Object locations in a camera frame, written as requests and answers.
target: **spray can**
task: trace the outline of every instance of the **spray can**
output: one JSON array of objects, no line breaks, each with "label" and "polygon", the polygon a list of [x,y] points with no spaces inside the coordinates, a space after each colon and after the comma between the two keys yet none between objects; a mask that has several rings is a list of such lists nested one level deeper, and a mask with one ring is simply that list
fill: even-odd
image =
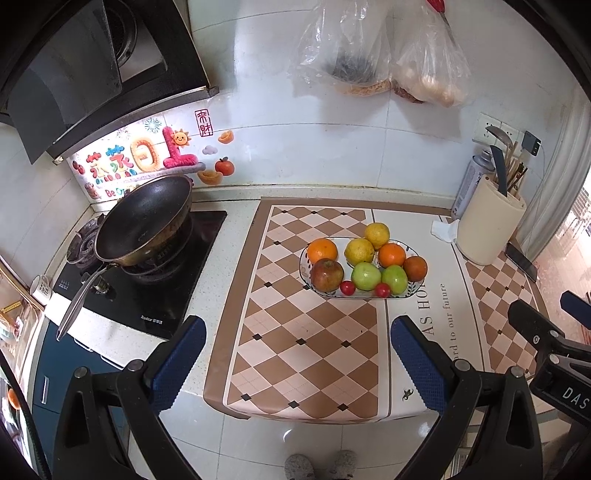
[{"label": "spray can", "polygon": [[452,206],[452,218],[454,220],[461,218],[470,203],[472,195],[478,186],[478,182],[483,175],[495,171],[495,165],[492,162],[492,154],[483,150],[479,155],[474,155],[472,161],[468,164],[460,191],[457,193],[456,201]]}]

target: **electrical outlet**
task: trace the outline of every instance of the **electrical outlet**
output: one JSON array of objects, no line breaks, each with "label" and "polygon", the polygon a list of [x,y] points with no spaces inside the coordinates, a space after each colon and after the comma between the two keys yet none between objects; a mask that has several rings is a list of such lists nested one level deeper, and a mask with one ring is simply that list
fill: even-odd
[{"label": "electrical outlet", "polygon": [[497,120],[496,118],[481,112],[480,115],[478,115],[478,120],[476,121],[472,140],[477,143],[496,145],[498,147],[501,142],[499,142],[494,135],[487,131],[486,127],[494,125],[495,127],[500,128],[501,123],[502,122],[500,120]]},{"label": "electrical outlet", "polygon": [[519,137],[519,130],[517,130],[516,128],[513,128],[510,125],[507,125],[504,122],[501,122],[501,130],[503,130],[503,132],[505,132],[507,135],[509,135],[509,138],[511,139],[511,141],[513,143],[517,142],[518,137]]}]

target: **cable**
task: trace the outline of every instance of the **cable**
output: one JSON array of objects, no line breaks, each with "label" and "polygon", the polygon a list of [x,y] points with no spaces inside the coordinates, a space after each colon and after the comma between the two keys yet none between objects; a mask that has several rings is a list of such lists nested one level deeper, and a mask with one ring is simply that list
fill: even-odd
[{"label": "cable", "polygon": [[27,429],[29,434],[31,435],[31,442],[33,443],[33,453],[35,455],[35,460],[37,461],[37,465],[40,468],[39,476],[43,480],[51,480],[51,470],[49,470],[49,465],[47,464],[47,459],[45,458],[45,453],[43,453],[43,447],[41,446],[41,440],[39,439],[39,434],[37,433],[37,428],[35,427],[35,422],[33,421],[33,415],[31,414],[31,410],[29,409],[29,405],[25,398],[25,395],[22,393],[21,387],[17,382],[17,379],[8,365],[8,361],[6,357],[0,350],[0,369],[6,375],[8,383],[10,384],[10,388],[14,390],[17,395],[17,400],[21,406],[22,415],[25,417],[25,422],[27,424]]},{"label": "cable", "polygon": [[534,226],[532,228],[532,231],[528,235],[527,247],[525,245],[523,246],[523,251],[524,252],[527,252],[528,248],[531,245],[531,237],[532,237],[532,234],[533,234],[533,230],[535,228],[535,224],[538,222],[538,211],[540,209],[540,203],[542,203],[541,202],[541,197],[542,197],[541,189],[544,187],[544,179],[546,178],[546,174],[548,173],[548,170],[550,169],[549,167],[546,168],[546,151],[544,150],[544,146],[542,144],[540,144],[540,149],[542,150],[542,153],[544,154],[544,161],[542,163],[542,169],[543,169],[542,180],[540,182],[540,185],[538,186],[538,190],[536,191],[536,193],[537,192],[540,192],[540,195],[538,196],[537,205],[535,206],[535,213],[534,213],[535,223],[534,223]]}]

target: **lemon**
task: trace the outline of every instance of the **lemon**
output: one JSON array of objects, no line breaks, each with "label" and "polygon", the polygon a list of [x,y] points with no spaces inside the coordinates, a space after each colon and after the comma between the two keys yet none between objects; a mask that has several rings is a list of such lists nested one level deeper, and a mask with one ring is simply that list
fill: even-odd
[{"label": "lemon", "polygon": [[371,263],[374,259],[374,248],[369,240],[354,238],[345,248],[345,258],[353,266],[361,262]]},{"label": "lemon", "polygon": [[389,242],[390,230],[383,223],[374,222],[365,227],[363,236],[371,242],[376,250],[379,250],[382,245]]}]

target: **green apple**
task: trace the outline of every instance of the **green apple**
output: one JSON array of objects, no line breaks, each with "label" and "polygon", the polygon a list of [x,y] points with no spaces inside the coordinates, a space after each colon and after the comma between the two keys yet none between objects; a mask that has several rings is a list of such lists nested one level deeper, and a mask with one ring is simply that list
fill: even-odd
[{"label": "green apple", "polygon": [[393,295],[400,295],[408,287],[408,277],[406,272],[398,265],[390,265],[382,272],[382,282],[384,282]]},{"label": "green apple", "polygon": [[351,281],[360,290],[372,291],[382,281],[379,268],[371,263],[361,262],[355,265]]}]

